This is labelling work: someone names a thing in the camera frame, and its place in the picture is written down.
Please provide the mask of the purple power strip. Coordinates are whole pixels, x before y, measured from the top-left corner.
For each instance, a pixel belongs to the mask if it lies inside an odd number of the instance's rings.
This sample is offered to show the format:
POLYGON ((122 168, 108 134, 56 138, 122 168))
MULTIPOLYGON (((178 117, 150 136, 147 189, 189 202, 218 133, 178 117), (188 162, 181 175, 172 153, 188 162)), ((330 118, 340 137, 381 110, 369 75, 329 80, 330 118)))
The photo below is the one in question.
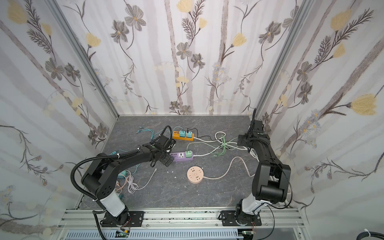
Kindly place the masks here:
POLYGON ((185 162, 185 161, 191 161, 194 159, 194 154, 192 158, 186 158, 185 157, 185 151, 184 152, 177 152, 177 153, 170 153, 170 155, 174 158, 174 162, 185 162))

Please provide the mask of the orange power strip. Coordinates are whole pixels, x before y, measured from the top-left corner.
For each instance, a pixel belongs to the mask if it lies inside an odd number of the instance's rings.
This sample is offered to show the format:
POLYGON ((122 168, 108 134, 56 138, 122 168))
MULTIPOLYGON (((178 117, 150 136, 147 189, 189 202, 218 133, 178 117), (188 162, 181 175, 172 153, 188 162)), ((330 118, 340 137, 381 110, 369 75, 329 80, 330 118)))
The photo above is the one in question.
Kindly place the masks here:
POLYGON ((185 131, 173 131, 173 139, 183 141, 193 141, 195 138, 194 133, 185 131))

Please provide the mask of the teal USB charger plug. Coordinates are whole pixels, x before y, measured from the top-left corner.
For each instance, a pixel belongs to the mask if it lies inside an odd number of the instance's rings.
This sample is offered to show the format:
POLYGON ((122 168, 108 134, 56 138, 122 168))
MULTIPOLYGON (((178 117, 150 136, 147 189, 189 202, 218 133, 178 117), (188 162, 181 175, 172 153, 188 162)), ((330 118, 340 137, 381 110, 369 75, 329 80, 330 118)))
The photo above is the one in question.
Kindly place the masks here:
POLYGON ((184 138, 186 136, 186 132, 185 131, 179 131, 179 136, 184 138))

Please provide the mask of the green charger plug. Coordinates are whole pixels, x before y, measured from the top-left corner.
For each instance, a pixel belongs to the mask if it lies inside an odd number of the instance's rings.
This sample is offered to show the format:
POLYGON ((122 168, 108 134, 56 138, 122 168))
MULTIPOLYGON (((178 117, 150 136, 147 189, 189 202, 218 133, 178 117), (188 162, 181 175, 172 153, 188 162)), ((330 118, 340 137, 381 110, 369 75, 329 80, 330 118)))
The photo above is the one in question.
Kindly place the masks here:
POLYGON ((186 158, 192 158, 193 157, 193 152, 192 151, 185 151, 185 157, 186 158))

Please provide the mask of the pink round power strip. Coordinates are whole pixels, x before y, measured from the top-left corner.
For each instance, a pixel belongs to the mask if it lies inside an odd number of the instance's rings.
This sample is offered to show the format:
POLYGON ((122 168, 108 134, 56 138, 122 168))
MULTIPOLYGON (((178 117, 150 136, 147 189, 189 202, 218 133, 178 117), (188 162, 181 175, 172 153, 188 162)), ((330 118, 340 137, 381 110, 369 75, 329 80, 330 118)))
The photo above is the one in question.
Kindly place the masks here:
POLYGON ((192 184, 199 184, 204 178, 204 171, 198 166, 192 166, 187 171, 187 179, 192 184))

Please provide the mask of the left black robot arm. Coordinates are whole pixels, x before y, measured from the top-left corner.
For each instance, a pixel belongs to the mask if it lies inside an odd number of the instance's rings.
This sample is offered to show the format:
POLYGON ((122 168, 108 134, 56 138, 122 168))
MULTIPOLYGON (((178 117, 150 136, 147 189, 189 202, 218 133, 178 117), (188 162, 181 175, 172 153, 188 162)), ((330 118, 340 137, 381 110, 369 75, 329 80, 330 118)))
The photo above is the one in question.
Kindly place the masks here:
POLYGON ((146 162, 152 168, 158 162, 169 167, 174 161, 171 151, 176 143, 171 130, 170 126, 166 126, 158 137, 135 150, 114 155, 101 153, 75 164, 70 174, 72 185, 102 208, 95 215, 105 215, 102 221, 97 220, 98 227, 123 228, 134 225, 134 217, 115 189, 118 176, 121 172, 146 162), (169 136, 165 135, 166 130, 170 131, 169 136))

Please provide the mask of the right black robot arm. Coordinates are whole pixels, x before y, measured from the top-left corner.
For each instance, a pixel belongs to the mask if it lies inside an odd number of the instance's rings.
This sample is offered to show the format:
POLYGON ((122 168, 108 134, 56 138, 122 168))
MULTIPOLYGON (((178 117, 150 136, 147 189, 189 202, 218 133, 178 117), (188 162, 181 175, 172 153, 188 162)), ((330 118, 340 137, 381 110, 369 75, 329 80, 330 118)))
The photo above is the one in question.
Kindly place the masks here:
POLYGON ((238 146, 245 147, 249 153, 254 150, 259 159, 252 192, 237 204, 236 222, 240 226, 254 223, 264 207, 285 202, 291 187, 291 168, 274 153, 270 137, 264 132, 263 122, 256 119, 256 111, 253 111, 247 132, 238 137, 238 146))

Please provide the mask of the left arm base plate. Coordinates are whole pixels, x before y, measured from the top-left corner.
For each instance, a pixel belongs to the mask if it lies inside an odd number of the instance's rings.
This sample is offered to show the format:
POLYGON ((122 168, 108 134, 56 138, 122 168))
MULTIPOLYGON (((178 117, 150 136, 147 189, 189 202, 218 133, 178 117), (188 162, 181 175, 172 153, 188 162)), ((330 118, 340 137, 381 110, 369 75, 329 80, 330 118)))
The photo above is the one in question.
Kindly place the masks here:
POLYGON ((113 217, 106 212, 100 221, 102 227, 141 227, 144 220, 144 211, 123 211, 119 216, 113 217))

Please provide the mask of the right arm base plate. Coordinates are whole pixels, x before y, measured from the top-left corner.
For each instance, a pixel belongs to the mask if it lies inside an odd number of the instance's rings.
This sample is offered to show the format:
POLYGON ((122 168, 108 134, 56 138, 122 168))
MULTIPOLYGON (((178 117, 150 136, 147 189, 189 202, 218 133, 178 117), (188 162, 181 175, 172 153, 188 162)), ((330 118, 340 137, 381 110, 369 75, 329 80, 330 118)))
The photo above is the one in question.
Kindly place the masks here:
POLYGON ((259 215, 248 215, 236 211, 221 211, 218 220, 223 227, 258 227, 262 225, 259 215))

